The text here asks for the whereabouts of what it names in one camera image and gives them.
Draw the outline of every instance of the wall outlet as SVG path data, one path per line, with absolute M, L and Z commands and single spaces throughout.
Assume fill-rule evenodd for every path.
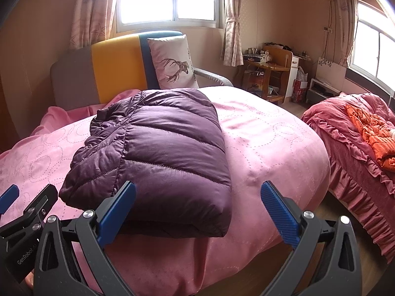
M 333 33 L 333 29 L 332 29 L 332 28 L 329 28 L 329 27 L 323 27 L 323 30 L 324 30 L 324 31 L 327 31 L 327 32 L 329 32 L 329 33 Z

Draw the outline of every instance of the plastic bag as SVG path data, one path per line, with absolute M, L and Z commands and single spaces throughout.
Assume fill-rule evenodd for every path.
M 297 74 L 296 74 L 296 80 L 300 82 L 305 82 L 307 81 L 307 73 L 305 73 L 302 69 L 302 67 L 299 67 L 297 69 Z

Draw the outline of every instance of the pillow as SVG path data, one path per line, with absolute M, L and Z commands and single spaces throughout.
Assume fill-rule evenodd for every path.
M 223 237 L 232 216 L 225 143 L 197 89 L 145 90 L 99 110 L 59 197 L 96 209 L 130 180 L 137 197 L 122 233 Z
M 186 35 L 147 41 L 161 89 L 199 88 Z

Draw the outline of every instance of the window frame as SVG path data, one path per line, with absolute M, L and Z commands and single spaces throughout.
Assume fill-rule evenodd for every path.
M 363 1 L 358 0 L 358 3 L 364 4 L 370 8 L 372 8 L 374 11 L 379 12 L 381 14 L 383 14 L 382 12 L 380 12 L 379 10 L 377 10 L 377 8 L 364 3 Z M 386 32 L 384 32 L 382 29 L 376 27 L 374 24 L 363 20 L 363 19 L 358 19 L 357 22 L 357 30 L 358 30 L 358 25 L 359 23 L 362 23 L 364 25 L 367 25 L 368 27 L 370 27 L 371 29 L 375 30 L 378 32 L 378 57 L 377 57 L 377 68 L 376 68 L 376 75 L 373 76 L 371 73 L 367 72 L 366 70 L 362 69 L 361 67 L 357 66 L 354 64 L 354 57 L 355 57 L 355 41 L 354 41 L 354 46 L 353 46 L 353 50 L 351 52 L 350 55 L 350 68 L 359 72 L 360 74 L 362 74 L 363 76 L 365 76 L 366 78 L 368 78 L 369 80 L 371 80 L 373 83 L 377 84 L 379 87 L 381 87 L 382 89 L 384 89 L 386 92 L 388 92 L 390 94 L 391 97 L 394 96 L 395 94 L 395 90 L 392 90 L 392 88 L 390 86 L 387 86 L 384 82 L 382 82 L 380 79 L 377 78 L 377 74 L 378 74 L 378 67 L 380 65 L 380 34 L 385 35 L 386 37 L 388 37 L 389 39 L 391 39 L 392 41 L 395 42 L 395 38 L 393 38 L 392 36 L 390 36 L 389 34 L 387 34 Z
M 122 23 L 120 15 L 120 0 L 115 6 L 116 33 L 128 31 L 144 32 L 149 29 L 172 29 L 174 27 L 210 27 L 223 28 L 225 23 L 224 0 L 214 2 L 214 20 L 179 19 L 177 14 L 177 0 L 173 0 L 173 19 L 171 21 L 151 21 L 137 23 Z

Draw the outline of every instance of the deer print pillow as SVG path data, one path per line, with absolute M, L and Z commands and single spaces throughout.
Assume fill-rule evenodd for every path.
M 147 40 L 161 89 L 199 88 L 186 35 Z

